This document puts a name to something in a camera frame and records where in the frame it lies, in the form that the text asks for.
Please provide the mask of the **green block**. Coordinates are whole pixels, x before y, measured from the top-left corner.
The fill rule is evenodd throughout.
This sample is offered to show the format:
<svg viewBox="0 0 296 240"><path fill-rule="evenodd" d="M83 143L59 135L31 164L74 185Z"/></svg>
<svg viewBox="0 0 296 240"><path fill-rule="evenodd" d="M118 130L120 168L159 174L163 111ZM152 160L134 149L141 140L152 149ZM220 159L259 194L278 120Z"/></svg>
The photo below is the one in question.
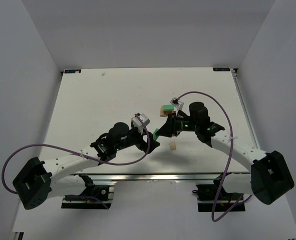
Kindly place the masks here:
<svg viewBox="0 0 296 240"><path fill-rule="evenodd" d="M159 138L159 136L157 135L158 130L159 130L159 129L156 128L155 131L153 132L153 140L154 140L154 141L157 141L157 139Z"/></svg>
<svg viewBox="0 0 296 240"><path fill-rule="evenodd" d="M164 112L171 112L175 110L175 107L171 104L165 104L162 106Z"/></svg>

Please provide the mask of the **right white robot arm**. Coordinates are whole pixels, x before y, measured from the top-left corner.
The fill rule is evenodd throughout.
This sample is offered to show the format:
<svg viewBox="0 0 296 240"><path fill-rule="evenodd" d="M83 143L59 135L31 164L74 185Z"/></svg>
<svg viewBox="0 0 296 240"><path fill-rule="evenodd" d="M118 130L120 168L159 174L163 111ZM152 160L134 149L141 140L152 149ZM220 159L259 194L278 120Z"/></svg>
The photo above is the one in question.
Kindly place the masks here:
<svg viewBox="0 0 296 240"><path fill-rule="evenodd" d="M202 102L189 105L189 115L183 111L171 114L156 132L157 136L176 137L181 132L194 132L199 141L231 156L248 170L248 174L222 173L213 184L220 194L253 195L266 205L294 188L294 181L283 155L265 152L232 138L221 125L211 121Z"/></svg>

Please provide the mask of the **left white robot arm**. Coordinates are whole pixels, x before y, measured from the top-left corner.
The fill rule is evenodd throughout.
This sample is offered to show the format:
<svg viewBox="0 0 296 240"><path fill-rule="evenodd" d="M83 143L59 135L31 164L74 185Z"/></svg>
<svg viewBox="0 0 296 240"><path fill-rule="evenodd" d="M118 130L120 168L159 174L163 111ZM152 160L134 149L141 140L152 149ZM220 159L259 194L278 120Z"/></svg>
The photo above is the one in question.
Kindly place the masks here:
<svg viewBox="0 0 296 240"><path fill-rule="evenodd" d="M103 165L114 159L118 151L132 146L149 154L160 143L144 128L118 122L76 154L50 160L39 160L38 157L28 160L13 180L13 185L27 210L58 196L76 201L107 201L107 188L96 186L83 170Z"/></svg>

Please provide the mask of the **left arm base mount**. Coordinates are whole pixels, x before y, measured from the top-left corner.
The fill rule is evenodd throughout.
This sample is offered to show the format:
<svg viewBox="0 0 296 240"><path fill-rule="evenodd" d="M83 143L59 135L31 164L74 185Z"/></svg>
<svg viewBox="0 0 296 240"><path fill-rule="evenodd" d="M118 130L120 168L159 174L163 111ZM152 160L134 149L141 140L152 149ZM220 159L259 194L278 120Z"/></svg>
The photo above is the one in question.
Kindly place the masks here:
<svg viewBox="0 0 296 240"><path fill-rule="evenodd" d="M78 210L108 210L112 204L112 187L108 184L96 184L86 174L78 174L84 187L80 194L65 195L62 200L62 209Z"/></svg>

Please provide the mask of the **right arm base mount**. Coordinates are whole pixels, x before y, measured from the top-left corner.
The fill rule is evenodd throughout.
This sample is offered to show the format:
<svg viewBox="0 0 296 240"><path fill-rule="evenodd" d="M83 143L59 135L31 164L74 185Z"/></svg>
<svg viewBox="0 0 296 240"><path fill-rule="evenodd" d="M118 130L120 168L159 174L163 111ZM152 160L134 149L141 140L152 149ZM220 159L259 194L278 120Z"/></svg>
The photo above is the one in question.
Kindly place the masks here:
<svg viewBox="0 0 296 240"><path fill-rule="evenodd" d="M214 184L199 184L192 194L197 197L198 211L201 213L210 213L214 198L217 192L217 187ZM226 193L221 190L216 202L215 212L223 213L228 210L239 198L237 193Z"/></svg>

